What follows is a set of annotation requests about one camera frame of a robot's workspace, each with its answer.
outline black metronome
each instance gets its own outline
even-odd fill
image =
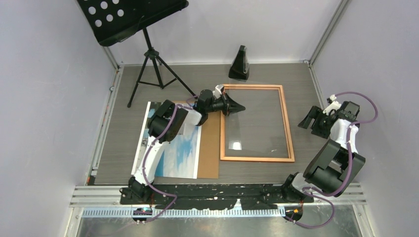
[[[240,46],[239,52],[231,64],[228,77],[239,80],[247,80],[249,78],[249,63],[248,58],[246,57],[246,46]]]

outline picture frame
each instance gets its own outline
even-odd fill
[[[226,141],[226,122],[225,116],[221,113],[220,116],[220,160],[223,161],[259,161],[259,162],[295,162],[293,142],[291,139],[290,123],[288,120],[287,106],[285,103],[284,89],[282,85],[265,85],[265,84],[224,84],[225,90],[277,90],[279,93],[279,103],[281,105],[281,113],[284,122],[284,132],[288,157],[236,157],[226,156],[225,141]]]

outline poster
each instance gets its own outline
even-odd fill
[[[149,137],[147,123],[161,104],[162,102],[147,104],[131,174],[134,174],[141,165]],[[163,151],[155,176],[196,179],[200,138],[200,126],[195,126],[190,134],[178,134]]]

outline white wall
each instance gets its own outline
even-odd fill
[[[169,63],[231,63],[241,44],[256,62],[310,59],[340,0],[190,0],[148,29]],[[111,46],[118,62],[142,64],[143,32]]]
[[[314,64],[324,96],[354,90],[373,99],[376,122],[361,125],[367,159],[358,180],[378,236],[418,236],[419,1],[352,1]],[[374,112],[360,98],[359,119]]]
[[[76,1],[0,1],[1,236],[57,237],[114,69]]]

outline music stand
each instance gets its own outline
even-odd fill
[[[147,28],[153,23],[172,15],[188,6],[187,0],[77,0],[87,18],[93,33],[101,46],[109,47],[122,42],[140,30],[143,30],[148,51],[144,54],[145,60],[128,103],[131,107],[135,92],[140,83],[158,86],[164,89],[172,82],[178,80],[193,96],[196,94],[182,81],[182,79],[159,56],[150,42]],[[148,59],[153,62],[159,84],[141,81]],[[174,79],[163,84],[156,59],[161,62],[173,75]]]

